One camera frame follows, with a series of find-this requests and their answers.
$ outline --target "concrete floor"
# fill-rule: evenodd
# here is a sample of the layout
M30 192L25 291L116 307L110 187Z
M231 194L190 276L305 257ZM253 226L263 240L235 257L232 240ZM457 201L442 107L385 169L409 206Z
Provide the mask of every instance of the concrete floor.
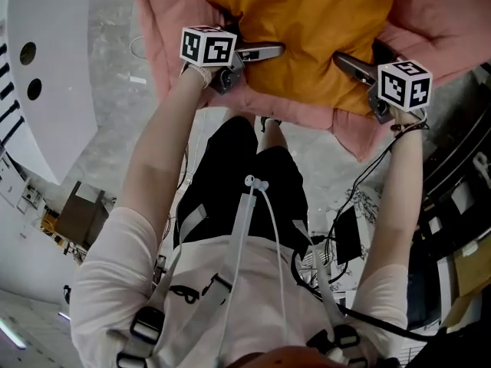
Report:
M120 191L133 145L157 107L149 65L132 56L129 49L131 40L139 34L133 0L91 0L88 54L99 131L61 186L35 179L47 203L57 211L63 208L77 180L89 185L84 187L86 196L95 196L96 189L105 190L108 198L116 197ZM141 49L138 42L134 46L137 51ZM134 83L130 76L143 78L147 84ZM469 107L466 99L475 87L474 75L468 74L435 91L428 110L433 131L425 134L426 154L434 148L432 140L445 124L445 116L452 109ZM189 141L190 173L199 162L206 141L219 127L223 113L223 108L197 113ZM343 195L364 165L357 163L330 133L288 123L282 129L304 176L309 229L326 232L326 208ZM258 121L256 131L259 133ZM367 184L381 184L385 161Z

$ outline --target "wrist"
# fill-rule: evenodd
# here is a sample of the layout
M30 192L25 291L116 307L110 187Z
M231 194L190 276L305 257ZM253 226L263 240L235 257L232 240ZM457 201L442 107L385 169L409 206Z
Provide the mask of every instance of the wrist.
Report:
M411 113L404 112L401 109L397 109L396 107L391 108L392 116L394 116L395 123L400 125L405 124L414 124L419 121L419 119L413 116Z
M207 88L213 79L212 71L207 67L197 67L194 64L187 64L182 75L191 76L195 81L201 83L201 87Z

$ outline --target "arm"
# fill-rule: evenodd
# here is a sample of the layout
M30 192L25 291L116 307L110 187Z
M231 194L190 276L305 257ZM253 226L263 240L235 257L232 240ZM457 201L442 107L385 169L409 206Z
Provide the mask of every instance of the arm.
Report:
M396 123L415 121L411 115L404 112L395 114ZM421 131L415 130L403 135L392 147L374 238L360 284L384 266L408 266L413 233L420 213L422 191Z
M160 242L176 194L203 78L187 69L148 122L131 156L117 207L140 213Z

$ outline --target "pink fabric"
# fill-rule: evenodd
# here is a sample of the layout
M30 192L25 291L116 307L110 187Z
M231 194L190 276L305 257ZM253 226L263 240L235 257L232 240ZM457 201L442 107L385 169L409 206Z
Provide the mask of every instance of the pink fabric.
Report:
M440 86L491 58L491 0L395 0L379 36Z
M221 25L223 16L205 0L136 1L158 97L164 100L182 67L182 28ZM490 0L396 0L392 23L387 22L380 39L432 70L434 83L439 85L491 58L491 24L485 21L491 12L489 4ZM245 80L224 96L209 89L203 102L330 130L359 161L371 156L388 131L387 124L380 126L368 117L257 93Z

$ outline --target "leg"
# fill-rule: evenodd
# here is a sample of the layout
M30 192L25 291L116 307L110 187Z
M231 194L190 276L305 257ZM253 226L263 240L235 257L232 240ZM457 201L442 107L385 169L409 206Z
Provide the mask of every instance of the leg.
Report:
M227 108L227 111L225 112L225 116L223 117L223 122L225 123L226 121L229 121L233 117L244 117L251 123L252 128L254 128L255 116L252 113L241 112L240 110Z
M293 221L301 220L308 228L308 205L303 178L292 155L282 146L266 149L255 156L251 174L269 183L266 193L275 215L280 244L297 251L303 258L309 245L308 239L294 226ZM275 241L272 217L262 195L255 203L249 235Z
M247 115L233 111L227 115L230 120L209 138L193 181L177 206L174 247L179 245L178 231L183 220L201 204L206 209L206 219L188 234L185 242L232 232L242 189L247 189L244 179L257 153L258 140Z
M271 147L280 146L288 150L288 144L283 136L282 129L273 119L266 121L266 131L262 137L260 151L270 149Z

